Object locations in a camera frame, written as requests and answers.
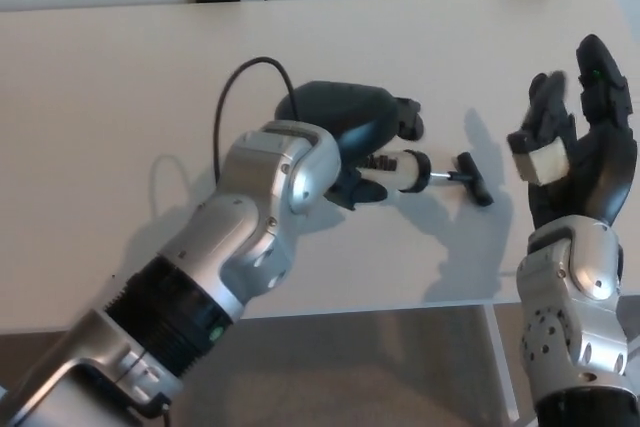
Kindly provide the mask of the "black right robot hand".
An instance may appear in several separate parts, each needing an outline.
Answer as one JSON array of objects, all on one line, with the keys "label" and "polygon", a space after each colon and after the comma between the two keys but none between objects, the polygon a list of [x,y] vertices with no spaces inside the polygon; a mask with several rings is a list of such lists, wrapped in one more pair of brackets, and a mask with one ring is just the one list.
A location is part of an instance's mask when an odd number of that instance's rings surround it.
[{"label": "black right robot hand", "polygon": [[627,78],[595,34],[580,42],[576,59],[587,133],[578,135],[576,118],[565,106],[565,72],[553,71],[533,78],[524,119],[507,136],[528,185],[535,228],[571,215],[613,224],[635,177],[638,144],[629,122]]}]

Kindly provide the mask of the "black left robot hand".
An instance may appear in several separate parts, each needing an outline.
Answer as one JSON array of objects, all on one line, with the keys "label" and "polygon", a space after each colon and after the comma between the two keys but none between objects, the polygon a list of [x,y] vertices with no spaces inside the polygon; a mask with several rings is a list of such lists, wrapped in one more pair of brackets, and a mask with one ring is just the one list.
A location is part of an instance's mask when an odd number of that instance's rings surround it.
[{"label": "black left robot hand", "polygon": [[424,134],[421,106],[396,97],[382,87],[333,81],[311,81],[294,89],[276,107],[277,120],[298,120],[319,126],[336,140],[341,172],[325,198],[354,210],[358,204],[381,202],[387,189],[366,180],[359,169],[394,138],[418,141]]}]

